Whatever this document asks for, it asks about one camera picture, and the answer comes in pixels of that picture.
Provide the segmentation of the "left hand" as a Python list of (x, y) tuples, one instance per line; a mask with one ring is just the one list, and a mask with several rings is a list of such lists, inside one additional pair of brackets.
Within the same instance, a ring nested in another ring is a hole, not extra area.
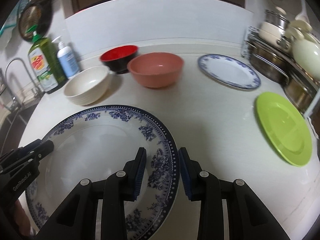
[(30, 237), (30, 220), (28, 216), (26, 215), (23, 207), (21, 206), (21, 203), (19, 200), (16, 200), (14, 205), (14, 220), (19, 228), (20, 233), (23, 236)]

